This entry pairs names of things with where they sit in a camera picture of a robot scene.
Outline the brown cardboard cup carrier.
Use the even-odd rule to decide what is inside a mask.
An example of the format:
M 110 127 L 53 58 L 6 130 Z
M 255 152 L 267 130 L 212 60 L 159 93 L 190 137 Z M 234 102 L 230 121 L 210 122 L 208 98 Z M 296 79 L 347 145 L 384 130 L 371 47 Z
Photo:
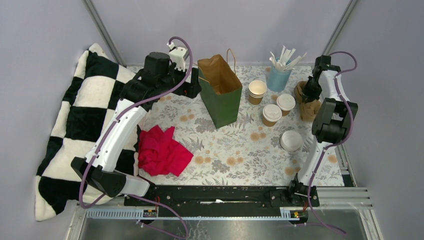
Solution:
M 307 83 L 306 81 L 299 81 L 296 84 L 293 92 L 294 92 L 296 101 L 299 103 L 301 120 L 312 123 L 315 120 L 315 117 L 322 103 L 319 100 L 314 100 L 308 103 L 303 102 L 302 93 L 306 83 Z

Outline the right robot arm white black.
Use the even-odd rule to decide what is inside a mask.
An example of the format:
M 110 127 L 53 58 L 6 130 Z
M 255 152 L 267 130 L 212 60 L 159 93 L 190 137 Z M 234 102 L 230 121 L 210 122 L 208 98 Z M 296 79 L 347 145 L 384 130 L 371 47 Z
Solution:
M 351 134 L 358 104 L 349 101 L 341 83 L 343 71 L 331 63 L 330 55 L 315 59 L 312 74 L 295 87 L 301 118 L 312 123 L 313 143 L 309 155 L 290 182 L 287 201 L 299 206 L 311 199 L 326 153 L 344 143 Z

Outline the brown paper cup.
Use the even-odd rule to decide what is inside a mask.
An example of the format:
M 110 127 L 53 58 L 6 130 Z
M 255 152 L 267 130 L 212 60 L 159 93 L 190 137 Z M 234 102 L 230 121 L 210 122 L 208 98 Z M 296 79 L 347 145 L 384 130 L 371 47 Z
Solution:
M 281 110 L 281 112 L 282 112 L 282 116 L 284 117 L 284 116 L 287 116 L 289 113 L 290 113 L 290 111 L 291 110 Z
M 262 116 L 262 123 L 267 127 L 273 127 L 276 124 L 276 121 L 270 121 L 265 116 Z

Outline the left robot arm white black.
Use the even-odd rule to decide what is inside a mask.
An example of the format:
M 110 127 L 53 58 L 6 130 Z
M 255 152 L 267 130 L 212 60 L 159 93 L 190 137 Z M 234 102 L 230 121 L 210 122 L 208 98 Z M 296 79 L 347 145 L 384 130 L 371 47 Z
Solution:
M 175 47 L 168 53 L 151 52 L 145 57 L 144 67 L 124 85 L 114 114 L 94 147 L 71 162 L 81 178 L 80 201 L 85 187 L 93 187 L 100 191 L 101 198 L 135 195 L 144 206 L 154 202 L 155 192 L 147 180 L 116 170 L 118 158 L 131 132 L 159 98 L 184 92 L 191 98 L 197 96 L 200 91 L 194 87 L 198 83 L 186 81 L 192 69 L 192 53 L 186 47 Z

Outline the green paper bag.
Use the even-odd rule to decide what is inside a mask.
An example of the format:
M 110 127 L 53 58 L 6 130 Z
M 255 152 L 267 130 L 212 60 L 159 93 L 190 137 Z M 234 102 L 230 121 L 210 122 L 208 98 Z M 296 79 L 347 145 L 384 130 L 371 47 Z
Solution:
M 226 53 L 232 61 L 220 54 L 197 61 L 200 96 L 217 129 L 237 121 L 243 88 L 236 75 L 236 57 L 230 48 Z

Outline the white plastic cup lid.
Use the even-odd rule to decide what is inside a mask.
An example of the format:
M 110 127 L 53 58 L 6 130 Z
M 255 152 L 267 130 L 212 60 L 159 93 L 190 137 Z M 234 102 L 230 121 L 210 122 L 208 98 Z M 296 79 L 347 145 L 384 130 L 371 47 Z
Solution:
M 277 97 L 276 103 L 282 111 L 287 112 L 291 111 L 296 105 L 295 98 L 290 94 L 281 94 Z

